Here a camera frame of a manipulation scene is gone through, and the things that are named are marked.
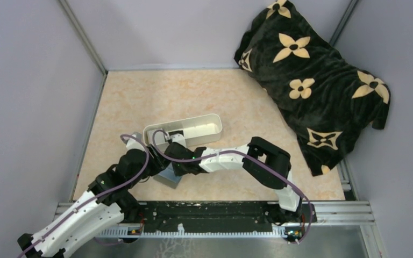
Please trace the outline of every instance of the diamond flower motif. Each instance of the diamond flower motif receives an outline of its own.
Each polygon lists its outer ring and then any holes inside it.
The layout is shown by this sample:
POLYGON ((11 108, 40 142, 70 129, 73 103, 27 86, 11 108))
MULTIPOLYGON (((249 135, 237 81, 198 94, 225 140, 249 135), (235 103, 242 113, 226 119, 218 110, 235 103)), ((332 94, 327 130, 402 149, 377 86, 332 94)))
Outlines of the diamond flower motif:
POLYGON ((384 86, 385 83, 381 79, 375 78, 373 77, 373 75, 365 74, 361 71, 357 71, 357 75, 365 85, 362 85, 359 88, 357 88, 357 90, 355 90, 354 95, 352 95, 352 98, 360 98, 375 91, 379 96, 381 96, 382 101, 384 101, 384 103, 389 103, 389 91, 384 86))
POLYGON ((270 17, 270 16, 271 16, 272 14, 274 14, 276 11, 277 11, 280 15, 282 15, 282 16, 287 17, 287 18, 290 19, 291 15, 290 15, 289 9, 287 9, 287 8, 285 8, 285 7, 283 6, 286 2, 287 2, 287 0, 277 0, 276 3, 269 5, 269 6, 267 7, 267 9, 270 9, 270 10, 268 10, 267 18, 265 18, 265 19, 268 19, 268 17, 270 17))
POLYGON ((309 58, 309 53, 305 49, 311 37, 303 37, 295 41, 291 36, 279 33, 279 41, 285 47, 275 56, 273 63, 283 60, 291 53, 301 58, 309 58))
POLYGON ((238 60, 238 65, 241 66, 243 70, 250 71, 250 72, 252 72, 251 65, 249 64, 249 56, 251 55, 251 51, 252 51, 252 48, 248 50, 248 52, 243 52, 240 60, 238 60))
POLYGON ((293 90, 289 92, 289 97, 291 99, 298 99, 300 96, 303 99, 309 98, 309 96, 311 96, 311 89, 309 87, 311 87, 314 82, 313 78, 305 79, 303 82, 300 79, 290 81, 289 86, 293 90))
POLYGON ((343 132, 330 132, 330 133, 320 133, 307 128, 309 134, 308 145, 316 148, 321 148, 322 146, 328 146, 334 150, 338 150, 336 146, 336 140, 339 135, 343 132))

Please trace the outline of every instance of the black fabric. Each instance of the black fabric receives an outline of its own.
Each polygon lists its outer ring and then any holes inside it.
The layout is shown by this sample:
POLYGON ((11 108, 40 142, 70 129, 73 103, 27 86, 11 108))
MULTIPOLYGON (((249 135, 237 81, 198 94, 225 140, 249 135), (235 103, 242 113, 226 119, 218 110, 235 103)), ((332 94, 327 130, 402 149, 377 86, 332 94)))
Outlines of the black fabric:
POLYGON ((291 2, 278 3, 252 21, 234 59, 278 105, 317 176, 354 149, 368 124, 384 128, 390 91, 374 75, 348 64, 291 2))

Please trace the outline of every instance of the wooden table surface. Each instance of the wooden table surface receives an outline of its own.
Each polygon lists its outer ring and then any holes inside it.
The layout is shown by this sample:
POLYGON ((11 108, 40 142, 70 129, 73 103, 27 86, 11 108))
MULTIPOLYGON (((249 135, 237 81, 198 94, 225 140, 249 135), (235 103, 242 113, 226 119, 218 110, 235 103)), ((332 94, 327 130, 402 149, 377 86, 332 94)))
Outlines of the wooden table surface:
MULTIPOLYGON (((218 114, 222 138, 208 147, 235 147, 260 136, 291 155, 294 183, 311 200, 343 200, 338 172, 312 177, 295 133, 264 90, 238 69, 109 72, 74 199, 125 154, 119 136, 145 126, 218 114)), ((176 189, 152 178, 130 192, 137 200, 277 200, 245 170, 183 176, 176 189)))

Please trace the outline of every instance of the blanket with flower pattern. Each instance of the blanket with flower pattern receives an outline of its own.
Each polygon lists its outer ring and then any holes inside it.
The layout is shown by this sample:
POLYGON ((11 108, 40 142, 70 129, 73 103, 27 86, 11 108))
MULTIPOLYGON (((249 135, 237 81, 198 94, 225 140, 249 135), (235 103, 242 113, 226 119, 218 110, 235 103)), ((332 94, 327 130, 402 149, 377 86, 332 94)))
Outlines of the blanket with flower pattern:
POLYGON ((385 126, 387 85, 348 64, 287 0, 257 15, 234 59, 278 105, 314 176, 351 152, 369 123, 385 126))

